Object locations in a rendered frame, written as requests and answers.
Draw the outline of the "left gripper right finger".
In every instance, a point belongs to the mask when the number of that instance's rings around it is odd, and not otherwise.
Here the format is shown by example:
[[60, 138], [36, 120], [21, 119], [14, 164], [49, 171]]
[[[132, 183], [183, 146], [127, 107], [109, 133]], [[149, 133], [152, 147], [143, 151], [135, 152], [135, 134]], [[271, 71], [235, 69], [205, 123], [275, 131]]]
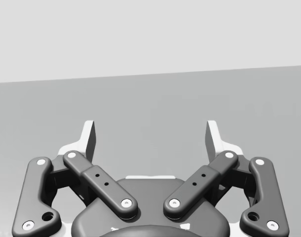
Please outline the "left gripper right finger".
[[240, 188], [249, 202], [239, 220], [240, 230], [251, 237], [289, 237], [290, 228], [276, 172], [268, 158], [246, 159], [242, 149], [222, 140], [216, 121], [206, 125], [209, 164], [200, 167], [163, 203], [171, 220], [183, 218], [201, 199], [216, 205], [232, 187]]

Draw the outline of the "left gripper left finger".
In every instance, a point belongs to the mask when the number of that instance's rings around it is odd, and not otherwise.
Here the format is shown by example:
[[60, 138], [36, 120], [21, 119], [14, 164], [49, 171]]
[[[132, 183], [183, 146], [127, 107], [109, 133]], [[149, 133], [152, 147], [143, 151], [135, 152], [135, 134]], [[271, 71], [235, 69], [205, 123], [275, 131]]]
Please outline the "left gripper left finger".
[[95, 124], [84, 123], [78, 141], [64, 145], [51, 160], [29, 161], [13, 221], [13, 237], [51, 237], [62, 227], [52, 203], [61, 188], [72, 191], [89, 206], [100, 199], [121, 220], [138, 214], [137, 200], [101, 167], [92, 164], [96, 146]]

